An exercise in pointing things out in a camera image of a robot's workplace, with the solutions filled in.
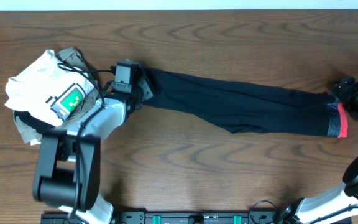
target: gray cloth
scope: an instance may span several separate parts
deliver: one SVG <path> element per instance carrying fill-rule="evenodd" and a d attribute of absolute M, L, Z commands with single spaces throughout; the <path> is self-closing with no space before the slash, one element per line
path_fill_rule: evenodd
<path fill-rule="evenodd" d="M 59 51 L 56 54 L 56 58 L 65 62 L 73 67 L 80 68 L 84 71 L 88 71 L 84 60 L 81 57 L 81 54 L 74 48 L 70 47 L 64 50 Z M 80 105 L 78 105 L 75 110 L 71 113 L 71 115 L 67 118 L 66 121 L 58 129 L 65 129 L 69 125 L 78 121 L 84 114 L 86 114 L 95 104 L 95 101 L 98 97 L 97 89 L 91 90 L 85 97 L 84 100 L 81 101 Z M 25 123 L 23 123 L 18 116 L 14 116 L 14 122 L 19 131 L 20 135 L 25 144 L 29 143 L 31 140 L 36 139 L 40 141 L 42 139 L 42 135 L 38 133 L 34 127 L 31 127 Z"/>

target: wooden table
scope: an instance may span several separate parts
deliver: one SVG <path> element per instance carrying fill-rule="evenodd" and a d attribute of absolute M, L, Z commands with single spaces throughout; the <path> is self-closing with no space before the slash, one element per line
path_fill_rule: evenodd
<path fill-rule="evenodd" d="M 5 84 L 45 49 L 67 47 L 98 69 L 130 58 L 319 93 L 345 75 L 358 79 L 358 11 L 0 12 L 0 223 L 38 223 L 48 209 L 31 195 L 39 147 L 23 144 L 4 106 Z M 340 183 L 358 156 L 358 123 L 349 122 L 346 139 L 230 134 L 190 114 L 145 106 L 102 150 L 101 193 L 115 205 L 247 210 L 258 200 L 284 205 Z"/>

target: red trim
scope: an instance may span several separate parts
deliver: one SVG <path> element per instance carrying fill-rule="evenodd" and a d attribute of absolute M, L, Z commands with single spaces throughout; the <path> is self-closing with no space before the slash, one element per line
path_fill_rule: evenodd
<path fill-rule="evenodd" d="M 341 117 L 341 132 L 339 133 L 339 138 L 347 137 L 347 118 L 345 114 L 345 108 L 342 103 L 338 103 L 338 112 Z"/>

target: wooden tabletop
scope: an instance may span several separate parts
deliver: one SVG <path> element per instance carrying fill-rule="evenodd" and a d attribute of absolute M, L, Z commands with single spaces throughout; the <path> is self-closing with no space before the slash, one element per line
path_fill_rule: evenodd
<path fill-rule="evenodd" d="M 50 210 L 32 198 L 39 147 L 23 144 L 4 106 L 5 84 L 45 49 L 67 47 L 98 69 L 129 58 L 319 93 L 345 75 L 358 79 L 358 11 L 0 12 L 0 223 L 39 223 Z M 247 210 L 258 200 L 280 206 L 339 184 L 356 156 L 355 121 L 345 139 L 230 134 L 145 106 L 104 142 L 101 193 L 147 210 Z"/>

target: white wall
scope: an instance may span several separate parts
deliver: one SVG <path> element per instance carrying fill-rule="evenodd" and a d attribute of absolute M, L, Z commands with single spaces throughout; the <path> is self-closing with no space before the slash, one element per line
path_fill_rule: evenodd
<path fill-rule="evenodd" d="M 0 0 L 0 11 L 131 9 L 358 9 L 358 0 Z"/>

